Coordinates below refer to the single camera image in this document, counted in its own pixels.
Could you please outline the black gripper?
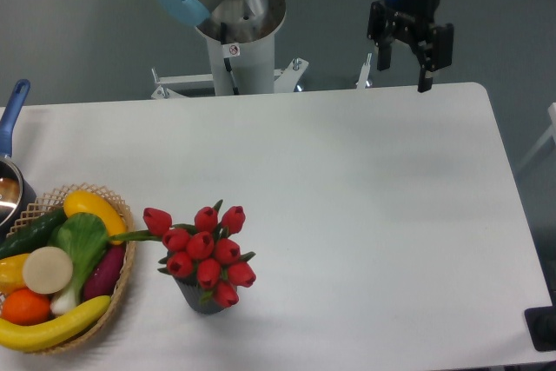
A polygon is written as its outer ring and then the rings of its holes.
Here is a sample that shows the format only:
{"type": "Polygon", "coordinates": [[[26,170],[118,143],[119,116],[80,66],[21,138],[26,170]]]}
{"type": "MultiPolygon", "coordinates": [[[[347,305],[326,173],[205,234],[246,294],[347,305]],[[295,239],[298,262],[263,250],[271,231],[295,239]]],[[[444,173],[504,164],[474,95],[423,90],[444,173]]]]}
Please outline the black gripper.
{"type": "Polygon", "coordinates": [[[367,37],[378,50],[377,70],[390,68],[392,43],[404,43],[418,58],[420,93],[432,88],[435,70],[453,61],[454,26],[435,23],[439,5],[440,0],[378,0],[370,7],[367,37]]]}

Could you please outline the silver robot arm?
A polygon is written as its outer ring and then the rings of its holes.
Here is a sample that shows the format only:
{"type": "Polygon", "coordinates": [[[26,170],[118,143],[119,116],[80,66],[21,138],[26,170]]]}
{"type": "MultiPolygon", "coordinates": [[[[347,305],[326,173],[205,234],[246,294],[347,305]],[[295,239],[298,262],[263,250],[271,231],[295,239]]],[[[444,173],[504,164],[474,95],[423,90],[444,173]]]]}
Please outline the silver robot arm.
{"type": "MultiPolygon", "coordinates": [[[[295,58],[275,68],[275,35],[286,16],[285,0],[156,0],[179,23],[194,27],[205,39],[212,83],[218,96],[294,92],[308,68],[295,58]]],[[[392,45],[403,43],[417,58],[419,92],[432,88],[434,74],[453,61],[454,26],[438,25],[440,0],[377,0],[370,6],[368,54],[356,88],[369,86],[370,64],[379,71],[391,63],[392,45]]]]}

